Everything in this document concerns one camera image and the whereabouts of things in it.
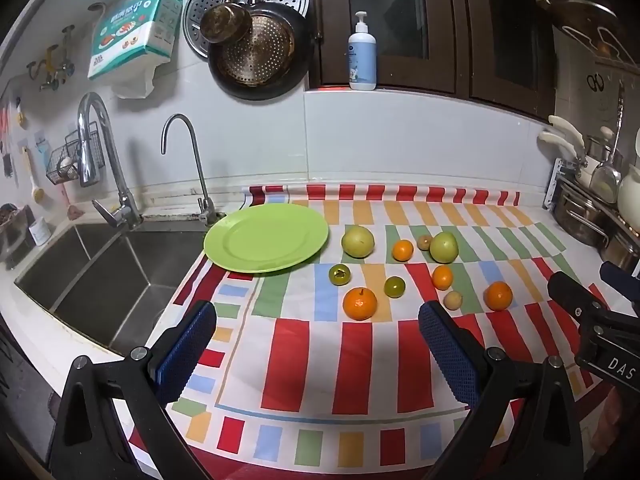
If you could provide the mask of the green apple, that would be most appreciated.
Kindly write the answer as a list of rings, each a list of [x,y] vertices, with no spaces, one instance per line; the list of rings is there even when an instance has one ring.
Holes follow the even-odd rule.
[[[459,255],[459,246],[454,234],[442,231],[435,235],[431,240],[430,254],[438,263],[454,262]]]

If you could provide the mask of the dark wooden window frame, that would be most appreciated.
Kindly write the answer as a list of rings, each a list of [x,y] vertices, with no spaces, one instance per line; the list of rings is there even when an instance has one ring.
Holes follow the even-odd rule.
[[[347,38],[367,12],[378,85],[454,96],[545,120],[554,110],[552,24],[536,0],[312,0],[314,88],[349,83]]]

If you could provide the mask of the small brass saucepan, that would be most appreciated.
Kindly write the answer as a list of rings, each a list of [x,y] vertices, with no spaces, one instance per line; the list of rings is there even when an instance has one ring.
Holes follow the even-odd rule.
[[[224,0],[208,9],[202,16],[200,33],[215,46],[240,40],[250,29],[250,12],[234,0]]]

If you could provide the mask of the small orange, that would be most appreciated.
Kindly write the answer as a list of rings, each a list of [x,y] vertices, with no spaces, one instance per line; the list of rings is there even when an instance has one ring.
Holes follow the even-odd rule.
[[[450,289],[454,281],[450,266],[438,266],[432,273],[432,283],[438,290]]]
[[[414,252],[413,244],[410,240],[398,240],[392,248],[392,257],[398,262],[409,261]]]

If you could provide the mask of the green plastic plate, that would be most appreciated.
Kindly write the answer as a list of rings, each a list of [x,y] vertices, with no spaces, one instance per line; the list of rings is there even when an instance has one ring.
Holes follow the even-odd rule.
[[[228,214],[206,233],[203,252],[224,270],[262,274],[296,266],[326,244],[329,225],[317,211],[269,203]]]

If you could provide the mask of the large orange mandarin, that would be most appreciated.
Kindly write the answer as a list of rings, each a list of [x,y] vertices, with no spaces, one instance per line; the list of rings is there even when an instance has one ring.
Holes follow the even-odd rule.
[[[371,289],[355,287],[346,292],[343,298],[343,311],[355,321],[372,318],[378,310],[378,298]]]

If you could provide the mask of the yellow-green pear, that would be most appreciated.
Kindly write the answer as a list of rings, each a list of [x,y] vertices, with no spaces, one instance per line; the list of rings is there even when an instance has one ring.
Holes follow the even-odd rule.
[[[367,258],[375,248],[374,236],[364,226],[349,226],[345,230],[341,244],[344,252],[356,259]]]

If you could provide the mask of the white pump soap bottle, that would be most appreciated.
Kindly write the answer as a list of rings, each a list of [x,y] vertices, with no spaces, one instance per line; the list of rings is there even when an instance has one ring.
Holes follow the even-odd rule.
[[[366,23],[366,11],[357,11],[355,31],[348,38],[348,81],[352,90],[372,91],[378,83],[378,47]]]

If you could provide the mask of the long handled dish brush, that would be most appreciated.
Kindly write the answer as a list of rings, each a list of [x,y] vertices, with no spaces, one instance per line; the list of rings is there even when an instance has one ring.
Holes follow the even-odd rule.
[[[30,186],[32,187],[30,189],[30,192],[32,192],[32,200],[35,204],[41,204],[46,194],[44,194],[44,189],[40,188],[40,186],[36,182],[34,168],[32,168],[32,159],[30,158],[29,149],[27,146],[22,147],[22,156],[28,172]]]

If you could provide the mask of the small tan fruit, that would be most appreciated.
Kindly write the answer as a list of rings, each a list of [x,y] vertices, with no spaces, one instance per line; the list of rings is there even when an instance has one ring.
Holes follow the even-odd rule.
[[[462,307],[463,304],[463,296],[460,292],[456,290],[452,290],[448,292],[448,294],[442,300],[444,307],[449,311],[457,311]]]

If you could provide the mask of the small green fruit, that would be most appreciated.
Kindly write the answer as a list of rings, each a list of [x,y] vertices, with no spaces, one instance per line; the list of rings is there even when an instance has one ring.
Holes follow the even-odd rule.
[[[329,270],[329,281],[334,286],[347,285],[352,279],[352,272],[346,264],[334,264]]]
[[[390,276],[384,283],[384,294],[388,298],[398,299],[405,291],[406,282],[400,276]]]

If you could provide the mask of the steel pots on right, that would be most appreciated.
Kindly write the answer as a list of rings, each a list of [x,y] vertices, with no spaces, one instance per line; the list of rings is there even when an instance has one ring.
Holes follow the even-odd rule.
[[[574,182],[559,177],[551,207],[556,223],[601,259],[632,273],[639,265],[639,233]]]

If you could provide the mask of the steel ladle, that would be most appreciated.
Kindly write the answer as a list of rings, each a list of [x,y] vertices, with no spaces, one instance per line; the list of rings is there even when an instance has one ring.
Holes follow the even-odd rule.
[[[625,110],[625,84],[622,80],[618,82],[616,129],[613,136],[613,145],[608,153],[608,158],[597,166],[593,171],[590,188],[593,193],[600,197],[605,203],[614,205],[617,200],[618,187],[622,180],[622,173],[615,165],[615,155],[618,141],[620,140],[620,130],[622,130]]]

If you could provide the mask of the cream handled pan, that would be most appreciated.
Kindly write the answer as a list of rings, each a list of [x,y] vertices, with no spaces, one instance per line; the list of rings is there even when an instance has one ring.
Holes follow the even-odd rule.
[[[559,148],[563,158],[573,165],[576,180],[583,186],[589,186],[599,162],[589,156],[586,137],[563,117],[549,115],[548,122],[550,128],[538,133],[538,140]]]

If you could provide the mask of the small brown fruit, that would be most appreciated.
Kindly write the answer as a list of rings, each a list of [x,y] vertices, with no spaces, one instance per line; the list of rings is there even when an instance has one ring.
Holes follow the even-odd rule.
[[[429,235],[421,235],[416,240],[416,246],[418,246],[418,248],[422,250],[422,252],[427,252],[430,249],[432,239],[433,237]]]

